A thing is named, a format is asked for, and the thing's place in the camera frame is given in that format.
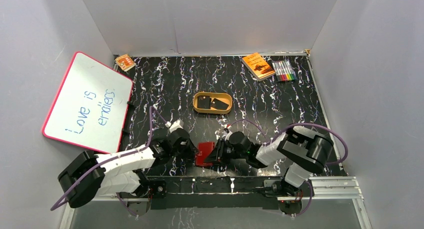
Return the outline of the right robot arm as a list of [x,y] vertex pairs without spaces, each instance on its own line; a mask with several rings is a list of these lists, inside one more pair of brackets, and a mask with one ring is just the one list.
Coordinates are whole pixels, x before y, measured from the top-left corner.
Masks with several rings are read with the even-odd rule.
[[277,160],[292,161],[280,181],[265,181],[253,189],[266,197],[295,196],[313,174],[321,174],[328,162],[334,143],[326,135],[301,125],[292,124],[269,143],[254,143],[241,131],[226,129],[225,136],[213,147],[202,149],[195,157],[198,167],[225,166],[231,160],[244,159],[256,169],[266,168]]

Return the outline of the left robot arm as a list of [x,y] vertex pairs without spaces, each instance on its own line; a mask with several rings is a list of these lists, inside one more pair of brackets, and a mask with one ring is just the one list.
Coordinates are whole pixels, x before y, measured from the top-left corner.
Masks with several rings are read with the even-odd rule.
[[144,197],[150,184],[141,170],[166,164],[173,157],[198,153],[183,125],[181,120],[167,122],[168,136],[150,138],[146,144],[130,150],[107,154],[83,151],[58,175],[64,195],[52,209],[63,204],[79,208],[96,196],[107,194]]

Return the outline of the red card holder wallet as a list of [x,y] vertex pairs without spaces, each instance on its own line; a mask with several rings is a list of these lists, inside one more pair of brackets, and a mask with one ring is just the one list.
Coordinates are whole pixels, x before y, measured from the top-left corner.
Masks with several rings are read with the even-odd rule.
[[198,153],[195,155],[194,165],[196,167],[206,167],[209,168],[213,165],[211,162],[206,162],[206,158],[214,150],[215,143],[213,141],[200,142],[197,145]]

